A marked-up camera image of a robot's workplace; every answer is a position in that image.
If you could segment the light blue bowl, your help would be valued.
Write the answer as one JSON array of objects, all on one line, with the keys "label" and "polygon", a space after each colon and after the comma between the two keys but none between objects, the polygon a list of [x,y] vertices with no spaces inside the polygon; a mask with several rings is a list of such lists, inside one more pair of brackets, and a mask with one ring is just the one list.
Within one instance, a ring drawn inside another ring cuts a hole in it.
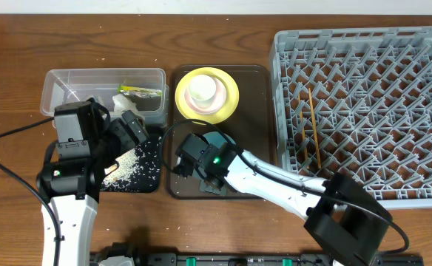
[{"label": "light blue bowl", "polygon": [[226,143],[226,139],[218,132],[207,132],[203,134],[203,140],[205,140],[209,145],[213,145],[217,148],[220,148],[224,143]]}]

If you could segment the white tissue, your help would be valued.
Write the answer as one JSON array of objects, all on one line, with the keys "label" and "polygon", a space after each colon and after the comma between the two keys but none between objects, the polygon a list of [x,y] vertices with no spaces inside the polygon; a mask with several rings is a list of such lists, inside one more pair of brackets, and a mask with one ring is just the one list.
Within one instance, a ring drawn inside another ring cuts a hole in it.
[{"label": "white tissue", "polygon": [[125,95],[122,95],[122,94],[114,95],[112,97],[112,100],[113,100],[113,103],[115,104],[114,109],[113,109],[113,112],[115,114],[118,114],[118,113],[121,114],[121,113],[124,113],[126,111],[131,111],[135,115],[138,113],[138,110],[136,108],[135,103],[132,102]]}]

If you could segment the green yellow snack wrapper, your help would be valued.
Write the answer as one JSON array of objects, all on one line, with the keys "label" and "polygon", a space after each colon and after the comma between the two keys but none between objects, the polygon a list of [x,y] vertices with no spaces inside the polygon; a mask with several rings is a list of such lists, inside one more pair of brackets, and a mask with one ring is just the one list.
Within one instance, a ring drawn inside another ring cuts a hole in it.
[{"label": "green yellow snack wrapper", "polygon": [[162,91],[159,89],[149,89],[138,86],[128,86],[120,84],[118,92],[127,98],[157,98],[162,95]]}]

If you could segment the pink bowl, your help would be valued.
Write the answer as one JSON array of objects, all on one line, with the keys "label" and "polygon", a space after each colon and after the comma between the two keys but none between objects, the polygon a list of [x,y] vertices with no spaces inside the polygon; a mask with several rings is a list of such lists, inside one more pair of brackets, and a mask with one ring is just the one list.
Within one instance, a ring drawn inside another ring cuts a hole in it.
[{"label": "pink bowl", "polygon": [[219,79],[215,77],[212,78],[214,79],[217,85],[217,90],[215,95],[209,100],[206,101],[194,100],[189,94],[189,90],[188,90],[189,85],[186,88],[185,91],[186,103],[193,111],[197,112],[198,114],[210,115],[215,112],[218,112],[226,102],[227,92],[225,86]]}]

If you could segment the yellow plate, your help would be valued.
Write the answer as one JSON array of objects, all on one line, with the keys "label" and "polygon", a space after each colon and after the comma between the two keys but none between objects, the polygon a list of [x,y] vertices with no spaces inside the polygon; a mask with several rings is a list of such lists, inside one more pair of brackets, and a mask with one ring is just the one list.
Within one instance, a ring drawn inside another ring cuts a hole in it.
[{"label": "yellow plate", "polygon": [[[202,115],[193,111],[186,103],[185,91],[189,81],[196,75],[209,75],[219,79],[226,88],[227,96],[223,107],[210,115]],[[186,73],[179,81],[175,90],[175,103],[178,111],[187,119],[205,120],[209,123],[220,123],[228,119],[239,103],[239,89],[235,79],[227,72],[215,67],[198,67]]]}]

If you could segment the cream white cup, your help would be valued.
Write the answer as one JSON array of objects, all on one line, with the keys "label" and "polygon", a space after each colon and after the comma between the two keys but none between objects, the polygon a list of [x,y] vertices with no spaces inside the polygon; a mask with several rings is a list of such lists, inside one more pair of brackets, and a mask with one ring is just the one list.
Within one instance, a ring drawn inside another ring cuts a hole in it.
[{"label": "cream white cup", "polygon": [[196,75],[189,81],[188,90],[194,100],[206,101],[215,95],[217,85],[208,75]]}]

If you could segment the wooden chopstick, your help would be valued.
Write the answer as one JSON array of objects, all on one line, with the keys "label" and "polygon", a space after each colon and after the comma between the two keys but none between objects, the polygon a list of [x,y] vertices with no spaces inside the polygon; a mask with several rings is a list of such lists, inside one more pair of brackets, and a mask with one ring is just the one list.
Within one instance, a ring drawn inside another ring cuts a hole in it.
[{"label": "wooden chopstick", "polygon": [[311,112],[311,123],[313,127],[313,138],[315,143],[315,150],[316,150],[316,156],[317,156],[317,167],[320,170],[321,169],[321,156],[320,156],[320,148],[319,148],[319,141],[317,137],[317,124],[316,124],[316,117],[314,113],[314,104],[312,100],[312,93],[311,89],[308,89],[308,99],[309,99],[309,105],[310,105],[310,112]]},{"label": "wooden chopstick", "polygon": [[[301,101],[301,94],[298,95],[298,101],[299,104],[302,106],[301,110],[300,110],[300,122],[302,123],[304,121],[303,118],[303,105],[302,105],[302,101]],[[306,140],[306,132],[305,132],[305,126],[302,127],[302,141],[304,142]],[[304,148],[304,161],[308,160],[308,150],[305,146]]]}]

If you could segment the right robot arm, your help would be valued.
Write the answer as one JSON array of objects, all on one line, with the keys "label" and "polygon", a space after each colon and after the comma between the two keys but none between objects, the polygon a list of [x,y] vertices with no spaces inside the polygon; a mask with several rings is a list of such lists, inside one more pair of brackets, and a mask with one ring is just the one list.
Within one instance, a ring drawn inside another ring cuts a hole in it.
[{"label": "right robot arm", "polygon": [[241,193],[262,197],[304,220],[303,227],[342,265],[371,265],[392,216],[350,177],[303,177],[224,144],[206,146],[194,165]]}]

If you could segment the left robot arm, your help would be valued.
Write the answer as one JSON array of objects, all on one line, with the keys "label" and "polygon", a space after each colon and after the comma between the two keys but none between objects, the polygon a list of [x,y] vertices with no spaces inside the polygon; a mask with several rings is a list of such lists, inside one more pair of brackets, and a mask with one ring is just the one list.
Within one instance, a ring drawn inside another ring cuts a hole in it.
[{"label": "left robot arm", "polygon": [[46,204],[43,265],[88,265],[92,227],[106,170],[148,135],[131,111],[106,123],[94,111],[55,115],[58,159],[47,155],[37,176]]}]

